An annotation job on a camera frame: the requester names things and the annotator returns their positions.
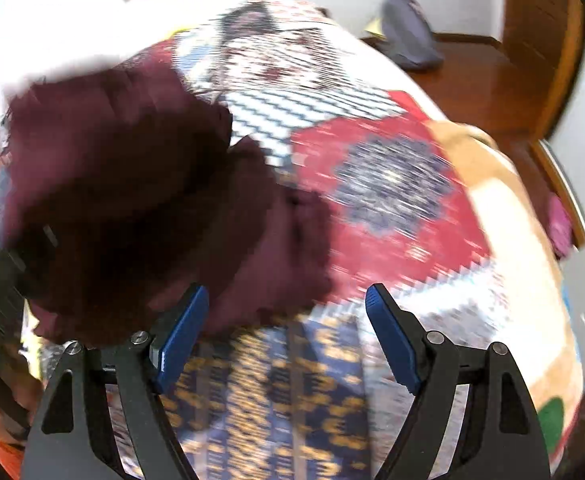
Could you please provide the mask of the maroon button shirt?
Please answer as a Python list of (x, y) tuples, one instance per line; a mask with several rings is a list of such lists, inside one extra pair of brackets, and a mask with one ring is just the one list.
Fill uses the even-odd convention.
[(209, 294), (208, 334), (325, 299), (330, 210), (280, 183), (233, 117), (173, 68), (32, 84), (9, 105), (3, 245), (26, 267), (38, 334), (118, 344)]

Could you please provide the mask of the patchwork patterned bedspread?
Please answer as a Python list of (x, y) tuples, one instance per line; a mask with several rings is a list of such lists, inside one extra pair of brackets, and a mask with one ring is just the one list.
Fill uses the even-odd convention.
[[(224, 105), (233, 142), (256, 141), (280, 183), (330, 210), (328, 296), (224, 333), (202, 325), (161, 396), (194, 479), (550, 478), (582, 363), (553, 248), (495, 142), (304, 3), (248, 2), (112, 67), (155, 64)], [(47, 384), (84, 343), (38, 334), (26, 267), (2, 242), (12, 98), (0, 474), (24, 479)]]

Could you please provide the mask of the wooden wardrobe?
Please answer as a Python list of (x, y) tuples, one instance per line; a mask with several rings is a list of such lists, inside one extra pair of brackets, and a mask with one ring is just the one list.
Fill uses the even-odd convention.
[(541, 108), (525, 147), (565, 207), (571, 240), (585, 245), (585, 217), (550, 139), (577, 82), (585, 50), (581, 0), (505, 0), (503, 47), (508, 57), (545, 84)]

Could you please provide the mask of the grey bag on floor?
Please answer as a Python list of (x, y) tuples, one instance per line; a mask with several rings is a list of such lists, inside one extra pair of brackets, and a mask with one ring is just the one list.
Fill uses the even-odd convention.
[(434, 70), (444, 61), (433, 31), (416, 0), (385, 0), (367, 28), (381, 52), (402, 70)]

